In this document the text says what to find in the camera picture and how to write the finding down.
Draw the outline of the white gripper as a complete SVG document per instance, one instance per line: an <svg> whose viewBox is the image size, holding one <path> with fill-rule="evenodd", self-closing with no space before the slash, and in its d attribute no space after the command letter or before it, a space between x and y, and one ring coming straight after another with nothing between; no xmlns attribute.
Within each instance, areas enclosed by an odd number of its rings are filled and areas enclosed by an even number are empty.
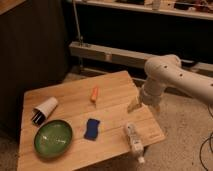
<svg viewBox="0 0 213 171"><path fill-rule="evenodd" d="M150 110L156 118L160 116L160 106L158 105L161 101L160 96L153 96L148 94L143 88L139 91L139 98L134 98L127 107L127 112L131 113L134 110L140 108L142 103L145 105L151 105Z"/></svg>

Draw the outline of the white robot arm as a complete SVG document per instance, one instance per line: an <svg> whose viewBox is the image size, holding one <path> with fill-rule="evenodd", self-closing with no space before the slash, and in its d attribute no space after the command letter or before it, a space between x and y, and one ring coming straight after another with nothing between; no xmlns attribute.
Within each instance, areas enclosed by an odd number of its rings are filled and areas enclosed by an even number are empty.
<svg viewBox="0 0 213 171"><path fill-rule="evenodd" d="M145 62L144 70L147 79L138 95L128 105L128 113L143 104L158 105L165 89L175 87L206 104L213 118L213 78L184 70L180 58L176 55L151 57Z"/></svg>

